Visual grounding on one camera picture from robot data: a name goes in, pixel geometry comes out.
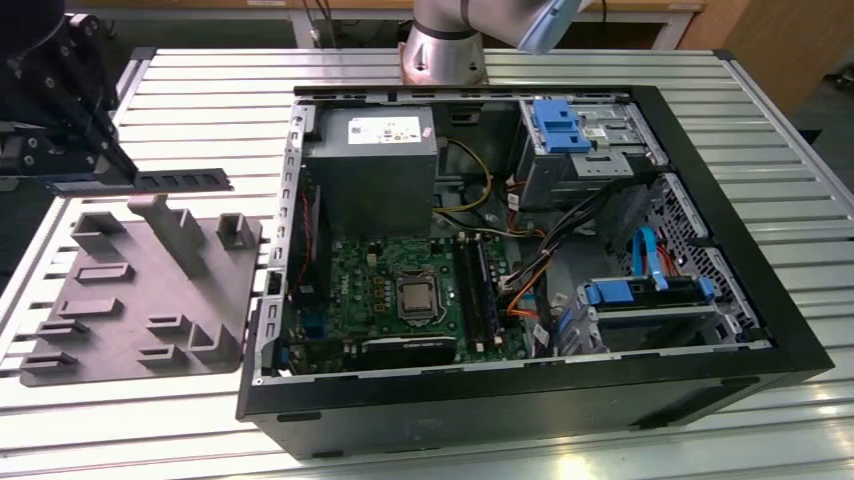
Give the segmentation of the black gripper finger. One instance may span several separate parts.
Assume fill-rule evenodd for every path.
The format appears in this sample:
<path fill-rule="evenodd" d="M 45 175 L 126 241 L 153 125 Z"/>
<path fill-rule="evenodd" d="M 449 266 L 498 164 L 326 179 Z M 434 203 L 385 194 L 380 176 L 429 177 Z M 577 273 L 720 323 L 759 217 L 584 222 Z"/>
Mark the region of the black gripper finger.
<path fill-rule="evenodd" d="M 87 175 L 96 156 L 81 147 L 55 144 L 46 130 L 31 125 L 1 122 L 1 175 Z"/>
<path fill-rule="evenodd" d="M 138 169 L 121 149 L 110 113 L 118 98 L 109 83 L 104 31 L 87 14 L 63 14 L 53 35 L 15 60 L 19 94 L 9 102 L 13 120 L 41 127 L 55 144 L 81 147 L 96 156 L 87 175 L 33 178 L 55 194 L 121 194 L 133 190 Z"/>

